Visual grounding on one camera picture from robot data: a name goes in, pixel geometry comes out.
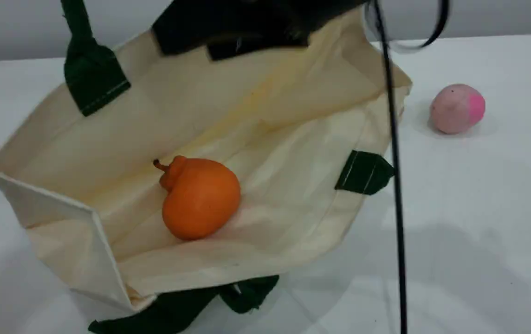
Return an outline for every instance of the black wire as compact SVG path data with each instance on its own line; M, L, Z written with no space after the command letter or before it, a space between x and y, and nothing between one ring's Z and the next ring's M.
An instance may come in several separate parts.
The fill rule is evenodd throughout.
M389 120L391 129L391 154L393 159L393 186L395 191L395 223L397 224L397 266L399 269L400 282L400 328L401 334L408 334L408 299L406 294L406 256L404 250L404 217L401 202L401 168L400 146L397 136L397 116L395 115L395 92L393 90L393 75L391 74L391 58L389 55L389 43L383 22L381 5L379 0L373 0L375 8L376 25L381 38L383 50L383 65L385 68L385 80L387 85L387 103L389 106Z
M375 24L378 31L383 52L383 66L385 69L387 103L389 108L390 130L391 130L391 154L394 169L394 192L395 192L395 224L397 237L397 265L400 287L400 328L401 334L408 334L408 294L406 291L406 250L404 241L404 217L403 203L401 196L401 166L400 166L400 148L397 133L397 115L395 114L395 91L393 90L393 75L391 73L391 57L389 54L389 41L383 20L380 0L372 0L375 11ZM371 2L365 5L365 15L368 16ZM441 0L439 17L435 31L431 37L420 46L414 48L422 49L434 42L444 30L449 17L449 0Z

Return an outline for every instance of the pink ball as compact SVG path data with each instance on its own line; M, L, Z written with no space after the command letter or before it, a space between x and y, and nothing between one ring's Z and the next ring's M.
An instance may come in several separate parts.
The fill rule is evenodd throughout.
M431 120L447 134L467 131L484 117L486 103L482 95L465 84L448 85L431 104Z

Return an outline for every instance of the cream fabric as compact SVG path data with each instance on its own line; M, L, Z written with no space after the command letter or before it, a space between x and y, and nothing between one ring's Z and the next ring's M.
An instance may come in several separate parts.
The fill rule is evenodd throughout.
M215 63L204 47L161 57L146 32L116 51L131 89L87 118L58 87L0 148L0 189L37 256L71 288L138 310L333 249L365 197L334 190L346 159L390 140L382 57L360 14L307 49ZM411 82L394 75L403 110ZM240 210L212 237L183 243L164 227L152 161L175 154L221 161L241 181Z

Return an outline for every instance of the bag handle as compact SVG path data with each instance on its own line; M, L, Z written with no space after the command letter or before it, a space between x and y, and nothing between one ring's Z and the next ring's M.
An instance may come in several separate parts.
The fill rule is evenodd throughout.
M65 83L84 116L90 116L131 87L117 58L98 44L83 0L61 0L72 33L64 63Z

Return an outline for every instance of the orange toy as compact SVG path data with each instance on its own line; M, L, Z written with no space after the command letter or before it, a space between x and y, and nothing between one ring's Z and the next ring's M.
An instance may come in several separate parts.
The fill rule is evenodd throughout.
M195 240L218 231L240 204L240 184L227 167L208 159L176 156L173 162L156 168L164 171L160 185L168 191L162 219L173 235Z

